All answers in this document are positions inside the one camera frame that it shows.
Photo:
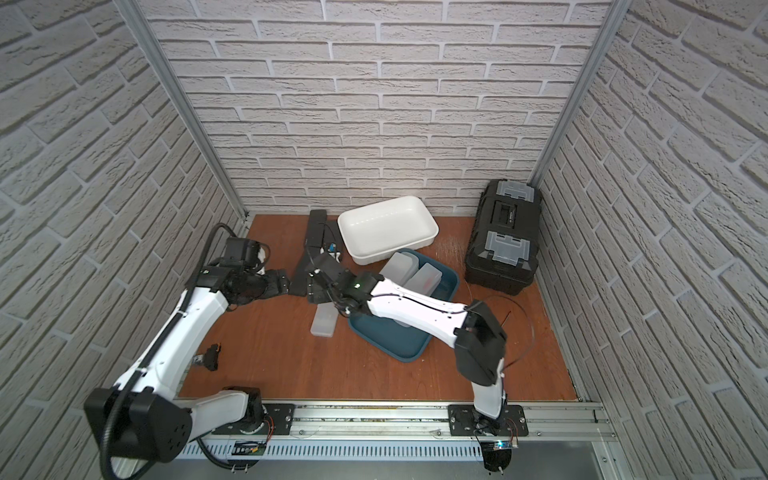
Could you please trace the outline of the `white plastic tray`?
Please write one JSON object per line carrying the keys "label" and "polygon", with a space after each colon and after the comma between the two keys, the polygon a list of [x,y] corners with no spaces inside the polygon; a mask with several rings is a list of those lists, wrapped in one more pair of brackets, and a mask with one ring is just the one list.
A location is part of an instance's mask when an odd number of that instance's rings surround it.
{"label": "white plastic tray", "polygon": [[429,246],[439,233],[437,222],[415,196],[346,211],[337,223],[349,255],[360,266],[386,260],[402,248]]}

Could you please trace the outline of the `clear pencil case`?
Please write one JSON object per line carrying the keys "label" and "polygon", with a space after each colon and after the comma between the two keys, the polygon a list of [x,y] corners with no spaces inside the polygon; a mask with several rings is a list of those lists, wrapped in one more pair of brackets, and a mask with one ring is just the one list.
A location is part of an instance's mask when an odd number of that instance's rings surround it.
{"label": "clear pencil case", "polygon": [[419,270],[419,259],[409,252],[395,252],[380,274],[393,283],[404,286]]}
{"label": "clear pencil case", "polygon": [[331,338],[334,335],[339,312],[333,303],[317,306],[310,333],[316,337]]}
{"label": "clear pencil case", "polygon": [[406,281],[404,288],[430,297],[442,280],[442,272],[432,264],[423,265],[409,280]]}

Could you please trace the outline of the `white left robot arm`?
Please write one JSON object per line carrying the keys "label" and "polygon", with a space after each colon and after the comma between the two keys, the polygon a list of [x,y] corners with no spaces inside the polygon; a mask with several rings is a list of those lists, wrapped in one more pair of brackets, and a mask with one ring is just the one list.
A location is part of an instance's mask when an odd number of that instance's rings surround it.
{"label": "white left robot arm", "polygon": [[111,466],[115,457],[167,463],[189,442],[228,424],[267,431],[271,424],[256,388],[228,387],[197,400],[181,400],[177,390],[220,316],[288,289],[282,270],[207,266],[194,274],[138,360],[111,387],[94,389],[85,401],[101,463]]}

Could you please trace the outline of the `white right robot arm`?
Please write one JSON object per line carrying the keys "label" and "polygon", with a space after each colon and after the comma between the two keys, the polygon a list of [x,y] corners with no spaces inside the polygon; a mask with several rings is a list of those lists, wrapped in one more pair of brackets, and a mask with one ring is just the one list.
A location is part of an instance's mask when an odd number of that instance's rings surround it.
{"label": "white right robot arm", "polygon": [[355,274],[329,253],[316,256],[305,271],[339,312],[395,320],[451,347],[458,372],[471,382],[475,412],[493,420],[501,416],[506,404],[507,334],[485,303],[445,302],[408,290],[378,273]]}

